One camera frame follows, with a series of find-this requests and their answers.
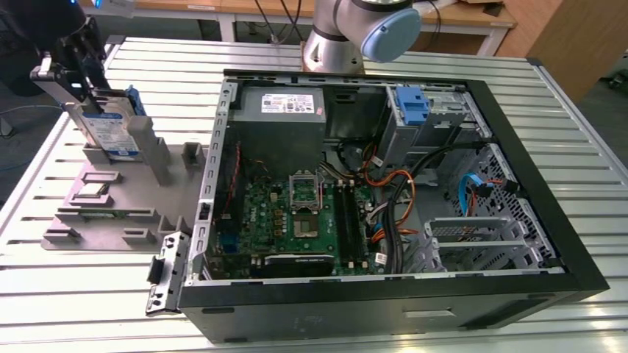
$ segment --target metal table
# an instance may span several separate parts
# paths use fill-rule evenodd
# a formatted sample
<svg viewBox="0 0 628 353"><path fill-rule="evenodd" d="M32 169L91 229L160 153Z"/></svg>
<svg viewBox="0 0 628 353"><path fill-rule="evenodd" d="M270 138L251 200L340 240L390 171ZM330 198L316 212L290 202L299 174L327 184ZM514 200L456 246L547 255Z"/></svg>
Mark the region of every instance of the metal table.
<svg viewBox="0 0 628 353"><path fill-rule="evenodd" d="M171 143L210 141L223 69L294 71L300 66L296 46L127 38L108 50L112 86L138 87L158 135ZM418 53L366 66L372 74L487 81L611 290L498 330L212 346L184 316L144 317L152 254L40 248L84 162L84 137L64 114L0 212L3 352L626 350L628 173L546 70L523 59Z"/></svg>

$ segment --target label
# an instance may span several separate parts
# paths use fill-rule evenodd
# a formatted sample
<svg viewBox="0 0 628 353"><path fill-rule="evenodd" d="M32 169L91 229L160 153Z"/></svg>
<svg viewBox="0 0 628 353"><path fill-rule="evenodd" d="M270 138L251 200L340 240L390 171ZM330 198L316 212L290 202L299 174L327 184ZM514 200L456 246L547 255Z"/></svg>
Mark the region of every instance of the label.
<svg viewBox="0 0 628 353"><path fill-rule="evenodd" d="M188 9L191 10L208 10L208 11L215 11L216 7L214 6L203 6L203 5L188 5Z"/></svg>
<svg viewBox="0 0 628 353"><path fill-rule="evenodd" d="M494 27L512 27L512 24L508 24L506 22L491 22L491 26L494 26Z"/></svg>
<svg viewBox="0 0 628 353"><path fill-rule="evenodd" d="M91 0L95 7L112 15L134 17L136 9L136 0Z"/></svg>
<svg viewBox="0 0 628 353"><path fill-rule="evenodd" d="M386 254L382 254L380 252L378 252L375 254L375 262L379 263L380 265L386 265Z"/></svg>
<svg viewBox="0 0 628 353"><path fill-rule="evenodd" d="M123 118L118 113L84 113L86 124L102 148L122 159L132 159L139 154L134 138L123 127Z"/></svg>
<svg viewBox="0 0 628 353"><path fill-rule="evenodd" d="M378 156L374 156L374 158L371 158L371 162L374 162L374 164L378 166L378 167L382 167L382 165L384 164L384 161L380 160L378 158Z"/></svg>
<svg viewBox="0 0 628 353"><path fill-rule="evenodd" d="M311 94L266 94L262 97L263 113L315 113L315 96Z"/></svg>

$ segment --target metal bracket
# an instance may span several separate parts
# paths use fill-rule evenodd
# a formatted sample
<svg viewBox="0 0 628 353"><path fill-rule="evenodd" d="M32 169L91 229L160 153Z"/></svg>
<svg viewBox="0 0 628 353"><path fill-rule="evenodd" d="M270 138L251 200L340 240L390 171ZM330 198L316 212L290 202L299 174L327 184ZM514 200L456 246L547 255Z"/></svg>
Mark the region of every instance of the metal bracket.
<svg viewBox="0 0 628 353"><path fill-rule="evenodd" d="M179 314L180 288L184 284L186 259L191 237L175 232L164 237L159 256L154 257L148 282L147 316Z"/></svg>

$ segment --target red cable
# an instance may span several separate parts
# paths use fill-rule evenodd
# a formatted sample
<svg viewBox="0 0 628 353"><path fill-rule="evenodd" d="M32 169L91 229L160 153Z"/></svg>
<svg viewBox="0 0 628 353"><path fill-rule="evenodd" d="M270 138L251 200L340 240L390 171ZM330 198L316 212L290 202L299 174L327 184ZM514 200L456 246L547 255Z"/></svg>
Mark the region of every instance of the red cable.
<svg viewBox="0 0 628 353"><path fill-rule="evenodd" d="M232 203L234 189L235 189L235 187L236 187L236 178L238 178L238 173L240 172L240 155L242 155L240 143L238 143L236 148L238 148L236 170L234 171L232 184L231 184L231 186L228 187L226 208L223 209L223 213L220 214L220 217L219 217L219 218L223 218L223 215L224 215L226 212L227 212L228 206L230 206L231 203Z"/></svg>

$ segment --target power supply label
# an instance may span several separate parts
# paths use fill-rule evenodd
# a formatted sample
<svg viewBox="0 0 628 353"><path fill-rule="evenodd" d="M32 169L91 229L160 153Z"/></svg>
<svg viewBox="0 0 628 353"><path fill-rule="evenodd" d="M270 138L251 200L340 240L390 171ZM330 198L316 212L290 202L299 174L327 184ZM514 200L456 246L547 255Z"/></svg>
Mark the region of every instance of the power supply label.
<svg viewBox="0 0 628 353"><path fill-rule="evenodd" d="M263 113L315 113L315 96L311 94L266 94L262 97Z"/></svg>

